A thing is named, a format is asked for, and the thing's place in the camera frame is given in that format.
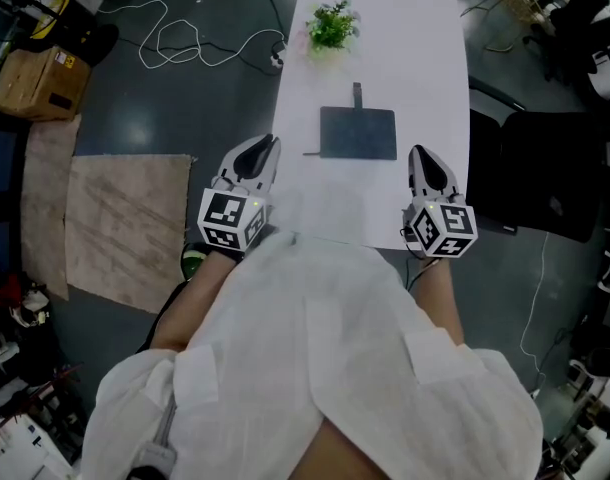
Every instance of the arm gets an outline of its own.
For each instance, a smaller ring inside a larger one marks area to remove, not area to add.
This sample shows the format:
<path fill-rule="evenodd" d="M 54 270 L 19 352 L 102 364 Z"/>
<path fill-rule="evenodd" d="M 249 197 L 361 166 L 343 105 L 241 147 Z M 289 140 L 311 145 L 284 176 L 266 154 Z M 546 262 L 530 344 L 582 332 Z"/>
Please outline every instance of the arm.
<path fill-rule="evenodd" d="M 150 348 L 185 350 L 235 266 L 233 259 L 211 252 L 161 317 Z"/>
<path fill-rule="evenodd" d="M 424 260 L 421 266 L 424 267 L 429 261 L 431 260 Z M 418 278 L 416 286 L 416 303 L 427 313 L 432 323 L 436 327 L 443 327 L 456 345 L 464 343 L 449 262 L 445 259 L 439 261 Z"/>

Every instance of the brown box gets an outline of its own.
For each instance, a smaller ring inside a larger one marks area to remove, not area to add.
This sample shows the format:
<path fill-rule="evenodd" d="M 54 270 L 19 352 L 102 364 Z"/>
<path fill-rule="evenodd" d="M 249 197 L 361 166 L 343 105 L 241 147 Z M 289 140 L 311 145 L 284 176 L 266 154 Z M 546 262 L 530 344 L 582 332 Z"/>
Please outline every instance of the brown box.
<path fill-rule="evenodd" d="M 90 67 L 62 48 L 15 50 L 0 72 L 0 112 L 30 121 L 73 119 Z"/>

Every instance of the beige carpet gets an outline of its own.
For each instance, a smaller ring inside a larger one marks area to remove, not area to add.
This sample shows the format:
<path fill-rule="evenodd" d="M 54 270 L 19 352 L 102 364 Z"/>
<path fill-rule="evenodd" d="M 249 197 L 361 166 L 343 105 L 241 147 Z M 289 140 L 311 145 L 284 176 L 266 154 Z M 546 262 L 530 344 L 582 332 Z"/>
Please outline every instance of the beige carpet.
<path fill-rule="evenodd" d="M 67 196 L 67 281 L 158 313 L 183 280 L 186 155 L 81 156 Z"/>
<path fill-rule="evenodd" d="M 70 163 L 81 124 L 35 123 L 25 152 L 21 196 L 21 256 L 29 277 L 68 300 L 65 278 L 65 204 Z"/>

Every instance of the white lab coat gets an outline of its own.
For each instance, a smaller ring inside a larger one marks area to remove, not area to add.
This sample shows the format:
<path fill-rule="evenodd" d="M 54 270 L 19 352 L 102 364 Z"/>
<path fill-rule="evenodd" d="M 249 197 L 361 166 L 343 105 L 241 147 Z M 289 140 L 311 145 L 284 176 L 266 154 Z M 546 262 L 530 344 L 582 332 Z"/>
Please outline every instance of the white lab coat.
<path fill-rule="evenodd" d="M 265 240 L 185 352 L 103 379 L 83 480 L 126 477 L 172 389 L 177 480 L 288 478 L 324 416 L 395 479 L 532 480 L 540 462 L 539 413 L 505 358 L 456 347 L 368 248 Z"/>

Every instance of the floor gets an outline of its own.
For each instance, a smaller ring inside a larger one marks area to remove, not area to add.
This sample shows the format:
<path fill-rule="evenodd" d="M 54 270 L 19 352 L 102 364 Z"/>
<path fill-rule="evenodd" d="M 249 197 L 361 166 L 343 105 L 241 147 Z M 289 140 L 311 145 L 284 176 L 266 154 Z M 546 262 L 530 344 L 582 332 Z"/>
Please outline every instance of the floor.
<path fill-rule="evenodd" d="M 148 0 L 117 0 L 105 8 Z M 165 0 L 168 19 L 184 17 L 218 45 L 235 48 L 254 31 L 276 26 L 267 0 Z M 284 23 L 289 24 L 296 0 L 276 0 Z M 478 0 L 459 0 L 462 9 Z M 141 41 L 160 16 L 151 4 L 108 16 L 121 35 Z M 520 41 L 507 54 L 483 50 L 519 33 L 502 8 L 487 14 L 472 11 L 462 18 L 470 75 L 507 92 L 533 111 L 575 111 L 583 106 L 570 88 L 546 82 L 538 52 Z M 165 32 L 164 44 L 191 43 L 190 29 Z M 273 37 L 259 37 L 245 57 L 268 66 Z M 218 59 L 222 53 L 207 51 Z M 238 61 L 208 69 L 197 62 L 146 70 L 137 48 L 119 43 L 95 68 L 84 105 L 77 155 L 124 153 L 185 153 L 197 158 L 188 197 L 188 239 L 198 238 L 195 216 L 200 194 L 223 154 L 243 139 L 269 131 L 280 77 L 264 76 Z M 472 106 L 499 120 L 507 111 L 472 95 Z M 521 229 L 510 237 L 481 231 L 480 238 L 460 260 L 453 277 L 467 342 L 472 347 L 503 352 L 524 385 L 535 384 L 533 359 L 519 350 L 530 304 L 541 272 L 545 233 Z M 603 235 L 579 244 L 550 236 L 545 250 L 546 270 L 534 318 L 525 339 L 527 350 L 539 358 L 550 347 L 556 331 L 573 326 L 592 306 Z M 382 251 L 404 276 L 406 252 Z M 70 288 L 70 301 L 54 302 L 54 322 L 60 345 L 71 362 L 83 362 L 79 392 L 85 408 L 94 405 L 102 376 L 132 354 L 149 330 L 153 316 L 80 290 Z M 566 347 L 555 349 L 545 371 L 548 385 L 564 375 Z"/>

